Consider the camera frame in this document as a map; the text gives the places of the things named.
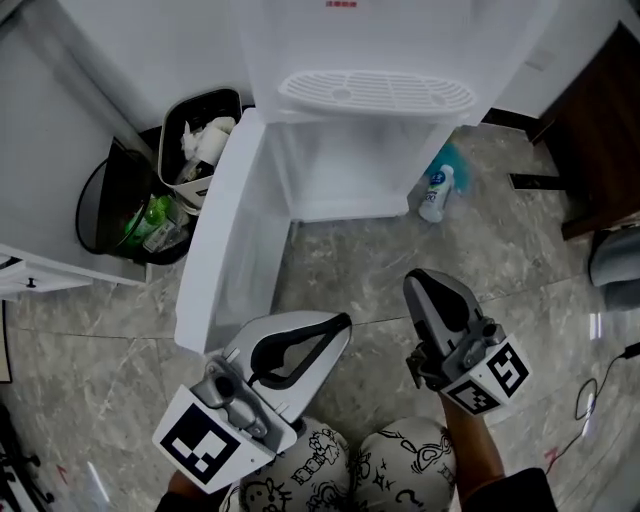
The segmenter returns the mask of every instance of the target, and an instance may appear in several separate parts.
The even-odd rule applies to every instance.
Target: white bottle
[[[444,216],[444,206],[453,188],[453,167],[443,165],[431,176],[427,195],[420,205],[420,217],[429,222],[440,222]]]

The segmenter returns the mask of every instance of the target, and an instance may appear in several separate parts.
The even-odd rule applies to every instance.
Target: wooden furniture
[[[640,43],[622,24],[529,135],[586,200],[565,240],[640,211]]]

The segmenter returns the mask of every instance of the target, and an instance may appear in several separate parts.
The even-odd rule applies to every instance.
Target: patterned pants
[[[305,425],[294,446],[243,479],[243,510],[449,510],[456,466],[441,425],[418,417],[396,421],[367,437],[351,460],[338,432],[312,418]]]

